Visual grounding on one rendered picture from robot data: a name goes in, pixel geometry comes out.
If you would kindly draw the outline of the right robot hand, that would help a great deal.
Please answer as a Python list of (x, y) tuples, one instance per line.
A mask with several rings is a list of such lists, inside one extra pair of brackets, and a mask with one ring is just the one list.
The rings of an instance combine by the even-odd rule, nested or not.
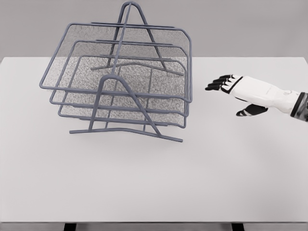
[(236, 113), (237, 116), (256, 116), (274, 107), (282, 90), (267, 82), (238, 75), (224, 75), (213, 80), (205, 88), (206, 91), (222, 91), (238, 100), (248, 102), (245, 109)]

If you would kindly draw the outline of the grey mesh folder tray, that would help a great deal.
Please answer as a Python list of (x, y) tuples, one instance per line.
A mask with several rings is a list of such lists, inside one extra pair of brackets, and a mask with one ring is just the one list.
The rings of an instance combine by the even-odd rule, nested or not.
[(57, 57), (54, 100), (62, 116), (105, 128), (183, 128), (189, 112), (189, 63), (185, 57)]
[(133, 25), (133, 24), (104, 24), (104, 23), (71, 23), (67, 26), (54, 55), (39, 83), (42, 89), (51, 90), (51, 87), (44, 86), (47, 74), (57, 55), (61, 52), (69, 51), (76, 41), (130, 41), (130, 42), (150, 42), (167, 43), (179, 45), (189, 53), (190, 74), (192, 82), (192, 42), (188, 34), (179, 28), (171, 26)]
[(174, 44), (79, 40), (55, 57), (44, 86), (63, 116), (180, 123), (192, 101), (190, 56)]

